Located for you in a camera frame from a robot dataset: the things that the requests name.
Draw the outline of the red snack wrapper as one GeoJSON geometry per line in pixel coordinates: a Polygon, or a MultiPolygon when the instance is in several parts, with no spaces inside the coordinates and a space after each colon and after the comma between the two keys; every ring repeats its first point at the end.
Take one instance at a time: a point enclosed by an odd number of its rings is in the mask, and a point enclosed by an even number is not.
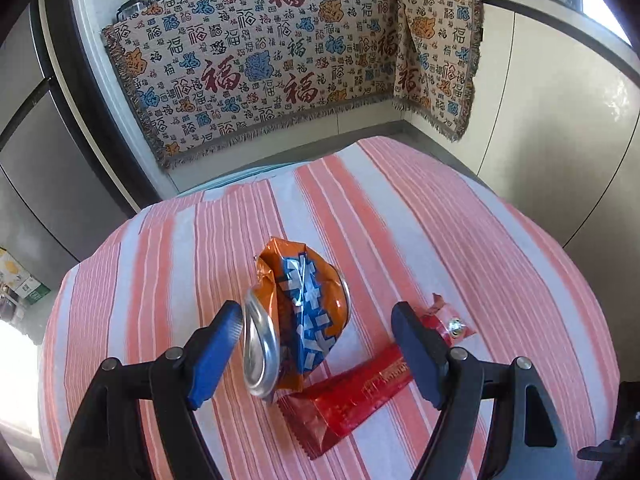
{"type": "Polygon", "coordinates": [[[354,448],[354,431],[410,382],[409,365],[393,342],[346,372],[282,396],[276,407],[288,438],[308,460],[318,460],[343,443],[354,448]]]}

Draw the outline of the crushed orange blue can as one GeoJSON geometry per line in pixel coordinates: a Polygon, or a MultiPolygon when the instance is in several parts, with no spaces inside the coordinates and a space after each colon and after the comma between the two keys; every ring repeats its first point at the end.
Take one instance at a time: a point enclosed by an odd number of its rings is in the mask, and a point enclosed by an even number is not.
{"type": "Polygon", "coordinates": [[[243,300],[243,374],[270,400],[297,392],[342,336],[350,292],[341,272],[304,243],[273,237],[256,258],[257,283],[243,300]]]}

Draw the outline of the white kitchen cabinets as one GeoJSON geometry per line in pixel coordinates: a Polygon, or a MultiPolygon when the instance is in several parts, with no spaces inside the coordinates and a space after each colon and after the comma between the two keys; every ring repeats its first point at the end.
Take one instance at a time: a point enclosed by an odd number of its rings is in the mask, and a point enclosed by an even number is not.
{"type": "Polygon", "coordinates": [[[639,375],[639,61],[549,0],[483,0],[468,130],[450,152],[558,242],[639,375]]]}

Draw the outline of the pink striped tablecloth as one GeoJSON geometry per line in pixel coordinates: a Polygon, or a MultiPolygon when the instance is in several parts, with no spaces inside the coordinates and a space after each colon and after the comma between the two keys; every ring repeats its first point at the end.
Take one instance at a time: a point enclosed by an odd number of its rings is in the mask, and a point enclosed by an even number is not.
{"type": "Polygon", "coordinates": [[[477,359],[532,360],[573,450],[610,435],[620,370],[598,300],[567,253],[483,185],[376,136],[146,207],[67,272],[40,364],[50,469],[102,361],[151,361],[184,344],[226,300],[244,297],[273,237],[310,246],[352,295],[345,333],[314,378],[387,347],[399,301],[421,310],[442,297],[473,325],[464,346],[477,359]]]}

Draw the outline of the yellow white cardboard box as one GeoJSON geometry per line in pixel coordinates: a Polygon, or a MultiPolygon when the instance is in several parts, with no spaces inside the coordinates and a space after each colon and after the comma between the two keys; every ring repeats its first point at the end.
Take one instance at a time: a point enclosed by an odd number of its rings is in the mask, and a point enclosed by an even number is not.
{"type": "Polygon", "coordinates": [[[33,306],[51,291],[4,248],[0,248],[0,278],[2,294],[23,307],[33,306]]]}

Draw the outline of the grey refrigerator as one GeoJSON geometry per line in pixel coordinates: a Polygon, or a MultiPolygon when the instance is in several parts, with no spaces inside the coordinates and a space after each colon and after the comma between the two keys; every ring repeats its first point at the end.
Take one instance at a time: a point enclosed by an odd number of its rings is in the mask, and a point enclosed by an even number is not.
{"type": "Polygon", "coordinates": [[[157,194],[107,109],[72,0],[28,0],[1,43],[1,246],[58,289],[157,194]]]}

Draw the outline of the patterned fu character cloth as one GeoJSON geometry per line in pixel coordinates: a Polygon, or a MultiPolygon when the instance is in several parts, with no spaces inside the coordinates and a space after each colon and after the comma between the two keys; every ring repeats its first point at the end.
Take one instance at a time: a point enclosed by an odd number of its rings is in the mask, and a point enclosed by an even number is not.
{"type": "Polygon", "coordinates": [[[104,28],[160,167],[389,99],[397,0],[158,0],[104,28]]]}

